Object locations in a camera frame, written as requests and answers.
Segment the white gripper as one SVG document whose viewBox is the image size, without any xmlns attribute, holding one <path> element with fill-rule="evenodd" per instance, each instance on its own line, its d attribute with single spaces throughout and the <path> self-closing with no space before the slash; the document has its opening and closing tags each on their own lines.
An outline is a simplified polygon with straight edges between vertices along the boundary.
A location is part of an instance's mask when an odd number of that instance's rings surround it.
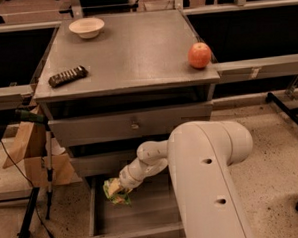
<svg viewBox="0 0 298 238">
<path fill-rule="evenodd" d="M 110 197 L 118 194 L 124 189 L 135 189 L 142 184 L 142 180 L 136 180 L 130 173 L 130 168 L 125 166 L 119 174 L 118 178 L 108 180 L 108 194 Z"/>
</svg>

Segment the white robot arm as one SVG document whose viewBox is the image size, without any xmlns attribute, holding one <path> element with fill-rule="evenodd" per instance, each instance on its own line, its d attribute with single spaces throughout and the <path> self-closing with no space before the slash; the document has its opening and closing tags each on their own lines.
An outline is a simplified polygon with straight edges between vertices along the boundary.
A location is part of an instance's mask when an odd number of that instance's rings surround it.
<svg viewBox="0 0 298 238">
<path fill-rule="evenodd" d="M 237 122 L 187 122 L 166 140 L 143 142 L 104 193 L 128 204 L 145 178 L 168 169 L 186 238 L 254 238 L 229 172 L 252 149 L 250 132 Z"/>
</svg>

